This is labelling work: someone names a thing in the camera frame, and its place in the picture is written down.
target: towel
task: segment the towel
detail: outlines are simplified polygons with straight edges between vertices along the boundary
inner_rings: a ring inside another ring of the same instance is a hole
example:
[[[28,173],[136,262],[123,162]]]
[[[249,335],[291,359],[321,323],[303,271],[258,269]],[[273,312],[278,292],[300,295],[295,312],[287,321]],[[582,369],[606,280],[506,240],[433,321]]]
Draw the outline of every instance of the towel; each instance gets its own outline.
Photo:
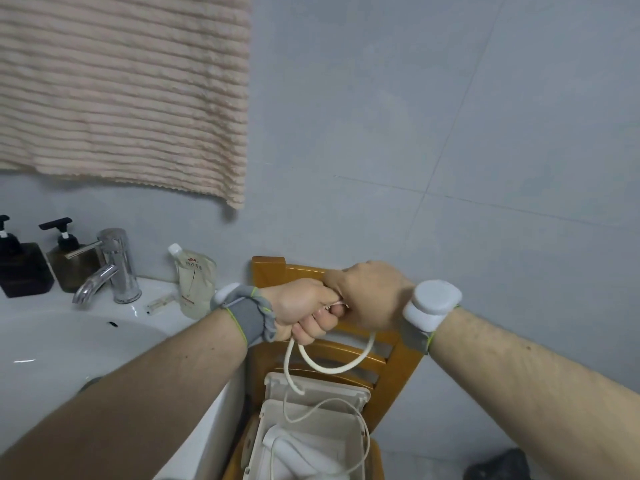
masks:
[[[252,0],[0,0],[0,167],[244,202]]]

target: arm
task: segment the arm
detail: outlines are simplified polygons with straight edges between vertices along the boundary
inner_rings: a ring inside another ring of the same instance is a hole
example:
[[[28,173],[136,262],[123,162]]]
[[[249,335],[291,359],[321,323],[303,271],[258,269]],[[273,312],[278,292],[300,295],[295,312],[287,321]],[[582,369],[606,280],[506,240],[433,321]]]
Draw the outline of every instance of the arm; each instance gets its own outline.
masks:
[[[337,324],[337,295],[314,280],[261,290],[276,337],[310,343]],[[315,317],[309,316],[322,308]],[[151,479],[191,434],[246,355],[243,333],[216,310],[76,395],[0,458],[0,478]]]
[[[329,271],[324,282],[349,306],[347,317],[368,328],[401,320],[413,289],[380,262]],[[462,308],[441,323],[429,351],[556,478],[640,478],[640,395]]]

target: box lid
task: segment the box lid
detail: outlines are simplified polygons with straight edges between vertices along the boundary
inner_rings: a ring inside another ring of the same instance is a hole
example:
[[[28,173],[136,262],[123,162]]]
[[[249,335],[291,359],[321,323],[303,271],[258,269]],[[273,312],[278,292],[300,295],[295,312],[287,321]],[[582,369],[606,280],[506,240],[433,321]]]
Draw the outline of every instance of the box lid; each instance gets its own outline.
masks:
[[[287,403],[315,406],[320,401],[330,397],[339,397],[361,412],[364,405],[368,403],[371,398],[371,392],[366,387],[338,384],[336,382],[308,379],[299,376],[293,376],[293,380],[297,386],[305,391],[305,395],[296,394],[295,391],[289,387],[283,373],[269,372],[264,377],[264,385],[267,387],[264,398],[284,401],[284,395],[288,390]],[[353,412],[340,401],[329,401],[322,405],[322,409]]]

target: white plastic box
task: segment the white plastic box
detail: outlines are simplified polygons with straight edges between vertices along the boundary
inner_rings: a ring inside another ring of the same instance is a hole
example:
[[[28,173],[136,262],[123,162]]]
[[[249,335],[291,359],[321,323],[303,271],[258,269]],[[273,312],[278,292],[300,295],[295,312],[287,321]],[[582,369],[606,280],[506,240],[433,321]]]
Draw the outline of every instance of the white plastic box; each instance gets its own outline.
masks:
[[[260,423],[253,443],[249,465],[244,469],[243,480],[269,480],[271,452],[262,445],[262,439],[270,427],[278,424],[302,442],[338,460],[351,468],[362,459],[365,450],[365,432],[359,418],[352,409],[340,401],[330,401],[318,408],[309,418],[290,423],[282,412],[287,389],[287,414],[295,419],[306,414],[313,406],[329,397],[340,397],[352,404],[358,411],[371,398],[364,387],[336,384],[317,379],[293,376],[305,395],[297,395],[289,389],[284,374],[270,372],[264,379],[265,401],[260,410]],[[274,460],[274,480],[295,480],[288,468],[276,458]],[[364,465],[350,474],[351,480],[364,480]]]

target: sink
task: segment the sink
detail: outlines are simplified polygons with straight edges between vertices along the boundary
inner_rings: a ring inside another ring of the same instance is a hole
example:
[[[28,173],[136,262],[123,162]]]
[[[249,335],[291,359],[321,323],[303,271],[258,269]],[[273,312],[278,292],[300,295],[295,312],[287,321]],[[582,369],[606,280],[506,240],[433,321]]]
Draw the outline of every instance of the sink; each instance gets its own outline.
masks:
[[[82,388],[193,323],[175,301],[148,314],[146,305],[177,286],[138,281],[142,296],[128,305],[114,303],[108,286],[84,306],[57,286],[23,298],[0,293],[0,452]],[[156,479],[217,478],[243,398],[240,370]]]

